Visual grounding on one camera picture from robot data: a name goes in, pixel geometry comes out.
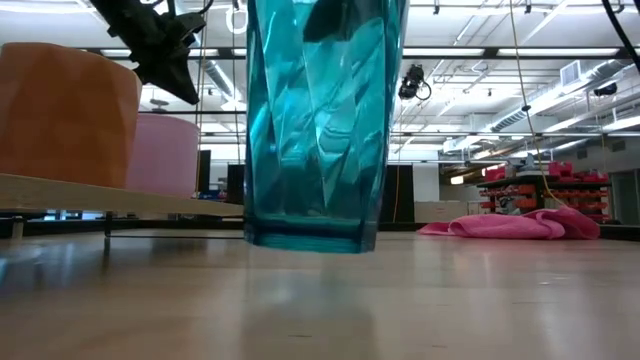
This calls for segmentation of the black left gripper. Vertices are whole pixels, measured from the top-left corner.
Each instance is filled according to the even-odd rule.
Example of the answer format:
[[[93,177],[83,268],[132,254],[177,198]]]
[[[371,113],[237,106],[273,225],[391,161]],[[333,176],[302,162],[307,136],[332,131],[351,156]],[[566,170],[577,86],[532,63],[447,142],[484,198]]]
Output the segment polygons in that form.
[[[108,34],[118,37],[138,64],[134,72],[144,84],[151,83],[186,103],[195,105],[199,95],[190,75],[190,46],[205,26],[206,6],[178,14],[173,0],[158,13],[161,1],[90,0],[108,24]]]

